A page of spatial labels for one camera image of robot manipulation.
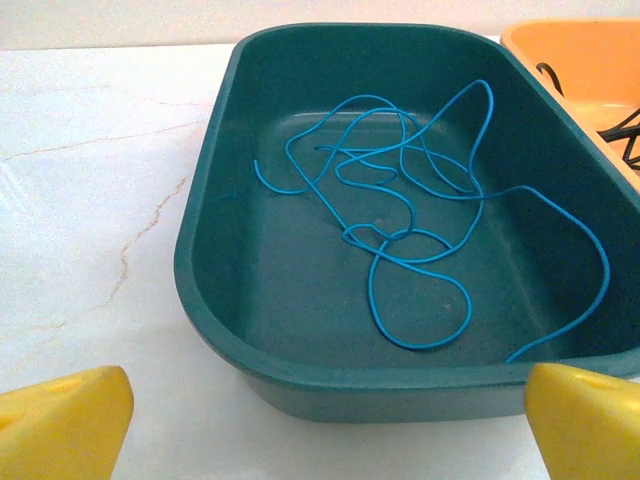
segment blue cable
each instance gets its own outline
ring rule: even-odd
[[[482,87],[486,92],[488,106],[487,106],[487,112],[486,112],[484,121],[480,127],[480,130],[478,131],[475,141],[473,142],[473,145],[470,149],[469,156],[465,162],[466,163],[465,165],[451,157],[448,157],[439,152],[429,149],[427,147],[424,134],[447,112],[449,108],[451,108],[469,90],[471,90],[476,86]],[[320,170],[320,173],[315,178],[310,179],[307,176],[307,174],[305,174],[300,164],[294,158],[291,152],[292,145],[296,141],[312,134],[313,132],[321,128],[328,120],[330,120],[334,115],[336,115],[340,110],[342,110],[347,105],[360,100],[376,101],[376,102],[382,103],[384,106],[371,108],[361,114],[358,114],[350,122],[347,128],[344,130],[340,139],[335,145],[316,146],[315,147],[316,151],[325,151],[325,152],[328,152],[329,155],[322,169]],[[494,109],[493,92],[491,91],[491,87],[489,86],[489,84],[484,80],[475,80],[471,82],[469,85],[467,85],[466,87],[464,87],[462,90],[460,90],[444,105],[444,107],[442,107],[436,113],[436,115],[431,120],[429,120],[429,122],[427,122],[423,126],[419,124],[418,120],[413,115],[403,110],[400,110],[389,100],[386,100],[377,95],[356,95],[340,103],[338,106],[333,108],[329,113],[327,113],[320,121],[312,125],[310,128],[304,130],[303,132],[292,136],[285,143],[285,154],[289,159],[289,162],[291,163],[291,165],[294,167],[294,169],[297,171],[297,173],[300,175],[300,177],[306,184],[306,187],[303,187],[300,189],[294,189],[294,190],[285,190],[285,189],[275,187],[271,185],[264,178],[259,168],[258,161],[254,160],[253,162],[254,170],[258,180],[274,193],[277,193],[280,195],[301,195],[306,192],[313,191],[313,193],[315,193],[315,195],[320,199],[320,201],[325,205],[327,210],[329,210],[329,212],[333,215],[333,217],[336,219],[336,221],[340,225],[342,229],[342,234],[341,234],[342,240],[349,245],[352,245],[356,248],[369,252],[371,255],[373,255],[373,260],[369,268],[368,283],[367,283],[367,295],[369,300],[369,307],[371,309],[371,314],[373,316],[375,325],[380,331],[380,333],[387,340],[389,340],[390,342],[392,342],[393,344],[401,348],[419,351],[419,350],[430,350],[430,349],[442,347],[454,341],[456,338],[458,338],[464,332],[464,330],[469,326],[471,322],[472,314],[473,314],[473,303],[471,301],[471,296],[468,290],[464,287],[464,285],[462,285],[458,280],[454,279],[453,277],[450,277],[448,275],[444,275],[441,273],[431,272],[423,268],[418,268],[417,265],[425,265],[425,264],[433,263],[438,260],[442,260],[443,258],[459,251],[469,241],[476,226],[478,225],[483,213],[485,201],[502,197],[510,193],[525,192],[525,193],[533,194],[535,197],[540,199],[546,205],[556,210],[558,213],[563,215],[565,218],[567,218],[569,221],[575,224],[578,228],[580,228],[591,240],[591,242],[594,244],[598,252],[598,255],[600,257],[602,267],[603,267],[603,275],[602,275],[602,283],[600,285],[598,293],[596,294],[594,300],[591,302],[589,307],[580,316],[578,316],[573,321],[566,324],[564,327],[520,347],[518,350],[512,353],[505,360],[505,363],[508,363],[508,364],[512,363],[518,357],[520,357],[525,352],[531,350],[532,348],[538,345],[541,345],[543,343],[549,342],[557,338],[558,336],[563,335],[568,331],[574,329],[578,325],[580,325],[602,303],[602,300],[604,299],[604,296],[609,287],[609,282],[611,279],[611,267],[609,264],[609,259],[607,257],[607,254],[604,250],[604,247],[602,246],[602,243],[596,237],[596,235],[579,219],[577,219],[575,216],[567,212],[565,209],[563,209],[553,201],[549,200],[542,193],[538,192],[534,188],[531,188],[527,185],[516,185],[513,187],[509,187],[501,192],[496,192],[491,194],[485,194],[483,192],[480,183],[478,182],[477,178],[474,175],[473,166],[474,166],[474,160],[475,160],[477,150],[491,122],[493,109]],[[372,115],[377,115],[377,114],[394,114],[398,118],[401,132],[402,132],[402,139],[400,142],[392,145],[387,145],[384,147],[379,147],[379,148],[347,148],[343,146],[349,134],[358,126],[360,122],[362,122],[364,119]],[[413,133],[412,135],[408,134],[407,122],[409,122],[415,129],[415,133]],[[419,142],[419,146],[412,144],[415,142]],[[433,171],[436,173],[439,180],[442,181],[444,184],[446,184],[449,188],[454,190],[456,194],[451,195],[451,194],[438,192],[433,188],[430,188],[424,183],[420,182],[413,175],[411,175],[408,172],[407,167],[405,165],[405,151],[407,150],[418,151],[423,153],[425,155],[427,162],[429,163]],[[394,168],[388,165],[378,165],[373,161],[376,156],[390,153],[393,151],[398,151],[398,168]],[[337,161],[339,157],[346,157],[346,159]],[[447,176],[444,175],[444,173],[438,168],[435,162],[436,158],[462,171],[469,179],[469,182],[472,188],[471,189],[463,188],[457,185],[451,179],[447,178]],[[340,181],[342,184],[353,187],[353,188],[359,188],[359,189],[384,193],[389,197],[394,198],[400,201],[401,203],[403,203],[406,206],[409,213],[408,226],[406,228],[401,228],[399,230],[396,230],[395,232],[387,233],[373,223],[355,223],[352,225],[347,225],[347,223],[342,219],[342,217],[340,216],[336,208],[331,204],[331,202],[329,202],[329,200],[327,200],[327,198],[323,195],[323,193],[318,188],[318,184],[327,175],[331,166],[334,163],[336,163],[333,168],[334,175],[338,179],[338,181]],[[369,168],[376,171],[389,172],[391,175],[384,180],[379,180],[375,182],[374,184],[357,182],[354,180],[346,179],[342,173],[343,169],[350,165],[356,165],[356,164],[364,168]],[[413,185],[418,187],[420,190],[423,190],[426,193],[436,198],[440,198],[442,200],[447,200],[447,201],[477,201],[478,202],[478,209],[477,209],[476,215],[471,221],[469,228],[467,229],[465,234],[457,243],[455,244],[451,243],[445,238],[443,238],[442,236],[434,232],[421,229],[416,226],[417,212],[415,207],[413,206],[413,203],[406,196],[400,194],[399,192],[393,190],[392,188],[387,187],[387,185],[391,184],[400,175],[402,175],[404,178],[406,178],[408,181],[410,181]],[[381,244],[377,247],[372,246],[365,243],[360,238],[358,238],[357,231],[363,230],[363,229],[371,230],[375,232],[377,235],[379,235],[382,238]],[[402,258],[395,255],[391,255],[386,252],[386,249],[393,242],[399,242],[411,235],[422,235],[422,236],[427,236],[429,238],[432,238],[436,240],[444,248],[444,250],[438,254],[430,255],[423,258]],[[408,271],[411,271],[429,278],[433,278],[436,280],[442,280],[455,286],[462,294],[466,304],[466,314],[460,326],[453,333],[445,336],[444,338],[441,338],[436,341],[428,342],[428,343],[407,342],[395,337],[391,332],[389,332],[384,322],[382,321],[382,318],[378,311],[376,296],[374,292],[376,271],[381,259],[388,261],[392,264],[395,264]]]

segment white marble surface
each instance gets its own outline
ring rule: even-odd
[[[637,0],[5,0],[0,48],[237,42],[297,22],[435,23],[497,33],[547,17],[633,17]]]
[[[230,52],[0,56],[0,391],[123,366],[136,403],[115,479],[547,479],[524,416],[301,421],[191,327],[173,250]]]

